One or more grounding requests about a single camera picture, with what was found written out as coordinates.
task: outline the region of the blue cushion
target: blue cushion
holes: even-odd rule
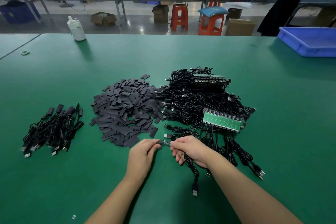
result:
[[[199,9],[198,12],[203,14],[206,17],[212,17],[217,14],[229,14],[229,12],[220,6],[210,6],[207,8]]]

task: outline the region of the green workbench mat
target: green workbench mat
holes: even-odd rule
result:
[[[238,169],[305,224],[334,223],[336,59],[303,58],[275,37],[107,34],[80,43],[70,34],[43,34],[0,61],[1,223],[83,223],[124,176],[129,151],[102,142],[98,127],[89,126],[93,96],[122,78],[146,73],[160,86],[172,70],[198,66],[230,78],[227,91],[256,108],[236,140],[265,180],[239,160]],[[29,125],[49,107],[77,102],[85,125],[69,152],[52,156],[43,146],[24,158]],[[157,125],[161,139],[169,133],[163,124],[176,123]],[[168,147],[154,163],[127,221],[239,223],[205,170],[194,197],[192,172]]]
[[[0,59],[40,34],[0,34]]]

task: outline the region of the table leg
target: table leg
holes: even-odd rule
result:
[[[37,21],[37,23],[41,24],[41,20],[37,17],[37,14],[35,13],[35,11],[33,10],[31,4],[29,3],[28,0],[24,0],[26,2],[26,4],[28,5],[29,10],[31,11],[31,13],[33,14],[35,20]]]
[[[44,10],[47,12],[47,14],[48,14],[50,20],[52,21],[53,19],[51,18],[50,13],[49,13],[49,10],[48,10],[47,6],[45,5],[44,1],[43,1],[43,0],[40,0],[40,2],[41,2],[41,4],[42,4]]]
[[[120,16],[120,11],[119,11],[119,4],[118,4],[118,0],[114,0],[115,1],[115,6],[117,8],[117,13],[118,13],[118,19],[120,21],[120,26],[122,26],[122,23],[121,23],[121,16]]]
[[[121,1],[121,7],[123,8],[123,13],[124,13],[124,18],[126,21],[126,13],[125,13],[125,7],[124,7],[124,0],[120,0]]]
[[[198,22],[201,22],[202,14],[199,14]]]

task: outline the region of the person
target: person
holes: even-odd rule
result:
[[[258,28],[262,36],[277,36],[301,0],[277,0]]]
[[[161,147],[158,142],[158,139],[144,139],[130,150],[125,177],[86,224],[123,223],[131,201],[151,167],[154,152]],[[242,224],[302,224],[275,198],[195,137],[172,141],[170,149],[180,165],[186,153],[197,165],[211,171]]]

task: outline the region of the black skirt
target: black skirt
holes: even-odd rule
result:
[[[300,0],[277,0],[258,28],[262,36],[277,36],[292,15]]]

